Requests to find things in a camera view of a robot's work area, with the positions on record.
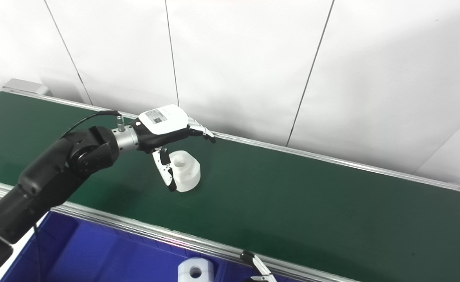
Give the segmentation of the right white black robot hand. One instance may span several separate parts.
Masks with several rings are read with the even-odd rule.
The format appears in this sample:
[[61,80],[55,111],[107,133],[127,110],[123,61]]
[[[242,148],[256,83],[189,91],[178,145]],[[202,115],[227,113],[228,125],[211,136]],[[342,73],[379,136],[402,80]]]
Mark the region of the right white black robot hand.
[[253,252],[249,250],[242,250],[240,259],[253,267],[260,275],[250,276],[243,280],[243,282],[277,282],[277,279],[263,263],[263,261]]

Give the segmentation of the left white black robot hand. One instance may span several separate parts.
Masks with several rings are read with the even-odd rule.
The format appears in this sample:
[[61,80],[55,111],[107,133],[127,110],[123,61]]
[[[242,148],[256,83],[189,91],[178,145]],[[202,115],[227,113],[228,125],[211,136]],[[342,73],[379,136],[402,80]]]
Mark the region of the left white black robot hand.
[[167,145],[189,136],[201,136],[215,143],[216,137],[207,127],[175,104],[142,112],[130,127],[135,147],[152,156],[153,164],[169,191],[188,192],[199,184],[199,161],[185,150],[170,152]]

